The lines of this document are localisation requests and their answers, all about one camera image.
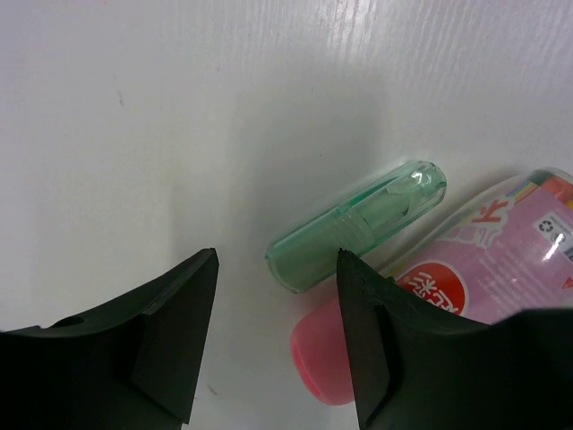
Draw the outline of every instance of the bottle label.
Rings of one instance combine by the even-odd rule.
[[[522,309],[573,305],[573,210],[525,181],[417,253],[398,285],[482,323]]]

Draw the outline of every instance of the translucent green object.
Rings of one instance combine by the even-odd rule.
[[[336,271],[338,249],[363,255],[444,198],[446,178],[427,161],[407,163],[267,249],[270,271],[295,293]]]

